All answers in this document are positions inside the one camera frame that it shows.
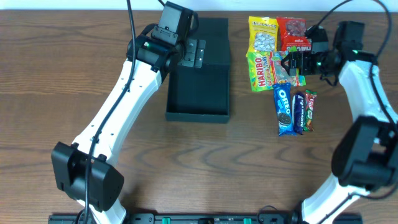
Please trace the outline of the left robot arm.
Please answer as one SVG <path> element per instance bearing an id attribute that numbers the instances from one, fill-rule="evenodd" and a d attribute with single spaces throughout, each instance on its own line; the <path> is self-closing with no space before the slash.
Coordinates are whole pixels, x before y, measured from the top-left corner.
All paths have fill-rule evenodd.
<path id="1" fill-rule="evenodd" d="M 123 223 L 118 197 L 124 177 L 115 166 L 123 142 L 148 99 L 178 65 L 200 68 L 205 40 L 149 24 L 127 46 L 113 90 L 71 144 L 58 142 L 51 154 L 57 188 L 84 207 L 72 223 Z"/>

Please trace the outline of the green Haribo gummy bag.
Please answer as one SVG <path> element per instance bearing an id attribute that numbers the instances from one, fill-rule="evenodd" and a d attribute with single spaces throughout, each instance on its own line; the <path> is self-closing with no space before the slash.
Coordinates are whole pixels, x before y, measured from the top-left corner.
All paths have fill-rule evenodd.
<path id="1" fill-rule="evenodd" d="M 282 66 L 282 59 L 289 54 L 288 50 L 276 52 L 248 52 L 249 78 L 253 92 L 271 90 L 277 83 L 290 83 L 292 86 L 306 85 L 305 77 L 289 75 Z"/>

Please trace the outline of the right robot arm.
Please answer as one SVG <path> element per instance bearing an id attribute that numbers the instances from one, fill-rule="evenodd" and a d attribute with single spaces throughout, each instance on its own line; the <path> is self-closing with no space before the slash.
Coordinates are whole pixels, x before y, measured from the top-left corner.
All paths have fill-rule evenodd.
<path id="1" fill-rule="evenodd" d="M 350 48 L 291 52 L 281 65 L 288 74 L 334 75 L 353 116 L 333 153 L 330 176 L 295 207 L 289 223 L 332 223 L 360 198 L 391 196 L 397 190 L 397 113 L 381 85 L 376 56 Z"/>

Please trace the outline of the black gift box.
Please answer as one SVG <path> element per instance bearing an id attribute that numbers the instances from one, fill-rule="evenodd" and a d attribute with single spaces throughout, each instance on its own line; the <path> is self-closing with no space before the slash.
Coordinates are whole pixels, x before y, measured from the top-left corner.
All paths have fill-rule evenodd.
<path id="1" fill-rule="evenodd" d="M 205 45 L 197 50 L 201 67 L 179 65 L 169 75 L 165 118 L 167 121 L 227 123 L 231 51 L 227 18 L 199 19 L 196 40 Z"/>

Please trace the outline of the red Hacks candy bag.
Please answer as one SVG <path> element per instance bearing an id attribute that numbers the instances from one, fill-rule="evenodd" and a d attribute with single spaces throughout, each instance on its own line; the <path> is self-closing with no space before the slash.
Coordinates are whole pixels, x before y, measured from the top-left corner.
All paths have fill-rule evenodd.
<path id="1" fill-rule="evenodd" d="M 306 20 L 294 17 L 277 17 L 282 51 L 310 51 L 311 40 L 306 38 Z"/>

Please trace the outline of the blue Oreo cookie pack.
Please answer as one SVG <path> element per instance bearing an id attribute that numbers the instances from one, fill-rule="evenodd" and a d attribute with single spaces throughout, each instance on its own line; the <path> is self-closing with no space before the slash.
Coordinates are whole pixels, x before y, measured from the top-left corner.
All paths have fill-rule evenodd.
<path id="1" fill-rule="evenodd" d="M 296 135 L 293 128 L 290 108 L 290 83 L 277 83 L 273 86 L 275 110 L 279 127 L 279 136 Z"/>

